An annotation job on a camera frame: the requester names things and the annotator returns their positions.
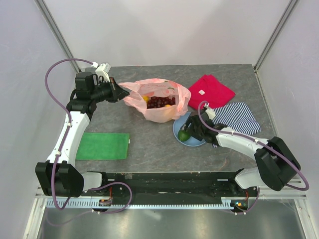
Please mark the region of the green lime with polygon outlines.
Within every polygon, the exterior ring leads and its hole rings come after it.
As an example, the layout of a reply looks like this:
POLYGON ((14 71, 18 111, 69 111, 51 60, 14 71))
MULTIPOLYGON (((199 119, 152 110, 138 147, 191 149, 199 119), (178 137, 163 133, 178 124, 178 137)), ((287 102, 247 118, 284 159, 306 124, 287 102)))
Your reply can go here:
POLYGON ((185 131, 185 130, 180 130, 177 134, 177 138, 181 142, 188 141, 190 139, 191 135, 185 131))

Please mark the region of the yellow lemon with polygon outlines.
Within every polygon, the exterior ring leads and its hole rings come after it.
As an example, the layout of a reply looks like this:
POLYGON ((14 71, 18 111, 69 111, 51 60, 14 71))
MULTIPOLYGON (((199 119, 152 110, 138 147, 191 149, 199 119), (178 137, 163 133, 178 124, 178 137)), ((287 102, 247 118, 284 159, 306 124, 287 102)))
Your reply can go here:
POLYGON ((142 98, 143 98, 143 100, 144 100, 145 102, 148 102, 148 101, 149 101, 149 97, 148 97, 148 96, 142 96, 142 98))

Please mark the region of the pink plastic bag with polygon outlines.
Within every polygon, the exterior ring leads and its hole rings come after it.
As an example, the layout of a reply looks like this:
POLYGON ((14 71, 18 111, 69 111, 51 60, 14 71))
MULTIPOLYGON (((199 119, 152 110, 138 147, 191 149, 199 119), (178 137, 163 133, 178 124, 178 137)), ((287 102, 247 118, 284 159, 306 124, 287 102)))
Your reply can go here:
POLYGON ((145 119, 164 123, 177 120, 188 111, 191 92, 181 84, 165 79, 146 79, 120 83, 129 89, 126 105, 141 112, 145 119))

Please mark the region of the purple grape bunch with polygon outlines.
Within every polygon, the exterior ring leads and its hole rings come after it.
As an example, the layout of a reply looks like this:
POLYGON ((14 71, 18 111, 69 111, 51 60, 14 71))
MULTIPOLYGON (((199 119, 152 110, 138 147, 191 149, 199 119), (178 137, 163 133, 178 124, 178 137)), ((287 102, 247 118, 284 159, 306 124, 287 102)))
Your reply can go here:
POLYGON ((165 105, 175 105, 175 97, 149 97, 149 101, 146 102, 147 109, 163 108, 165 105))

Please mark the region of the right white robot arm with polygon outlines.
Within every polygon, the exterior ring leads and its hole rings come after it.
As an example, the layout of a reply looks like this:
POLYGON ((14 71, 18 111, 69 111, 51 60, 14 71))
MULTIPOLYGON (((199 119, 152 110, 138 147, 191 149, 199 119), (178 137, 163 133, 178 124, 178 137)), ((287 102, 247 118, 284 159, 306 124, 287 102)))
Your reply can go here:
POLYGON ((274 191, 281 191, 284 187, 300 191, 309 188, 308 183, 304 187, 290 183, 296 175, 301 175, 301 166, 279 137, 252 137, 225 124, 214 124, 210 118, 193 115, 177 131, 179 141, 185 142, 190 138, 232 149, 255 160, 254 168, 238 170, 228 183, 228 190, 234 196, 240 196, 251 187, 266 186, 274 191))

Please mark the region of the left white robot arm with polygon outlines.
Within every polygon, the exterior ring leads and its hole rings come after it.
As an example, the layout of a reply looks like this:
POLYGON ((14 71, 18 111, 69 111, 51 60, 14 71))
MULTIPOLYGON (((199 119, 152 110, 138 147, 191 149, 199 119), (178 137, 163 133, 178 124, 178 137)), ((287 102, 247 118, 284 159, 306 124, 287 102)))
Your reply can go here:
POLYGON ((101 172, 79 173, 75 169, 76 153, 97 103, 115 103, 128 96, 107 73, 81 72, 75 77, 59 139, 45 162, 37 163, 35 173, 46 196, 79 197, 90 188, 99 196, 109 192, 109 183, 101 172))

